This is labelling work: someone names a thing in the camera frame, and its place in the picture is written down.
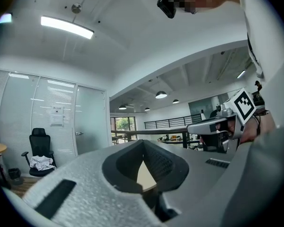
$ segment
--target railing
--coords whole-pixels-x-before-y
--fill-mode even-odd
[[[186,117],[149,121],[144,122],[145,129],[159,129],[159,128],[170,128],[175,126],[186,126],[192,123],[201,121],[201,114],[190,115]]]
[[[187,144],[190,143],[199,143],[198,140],[192,140],[190,141],[189,138],[187,138],[187,128],[181,128],[181,129],[174,129],[174,130],[153,130],[153,131],[111,131],[112,133],[116,134],[123,134],[119,135],[118,137],[112,137],[112,141],[115,144],[118,144],[118,139],[124,140],[124,141],[132,141],[132,135],[167,135],[167,134],[182,134],[182,141],[173,141],[173,142],[163,142],[166,144],[183,144],[183,148],[187,148]]]

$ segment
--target office chair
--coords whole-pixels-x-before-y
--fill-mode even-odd
[[[33,156],[45,156],[53,159],[53,165],[56,166],[55,159],[53,157],[53,151],[49,150],[51,137],[45,133],[43,128],[34,128],[32,134],[29,136],[30,145],[32,147]],[[28,152],[23,152],[21,156],[26,158],[26,161],[29,165],[29,160],[27,158]],[[32,176],[45,176],[51,173],[54,169],[50,168],[43,171],[38,171],[36,168],[30,168],[29,174]]]

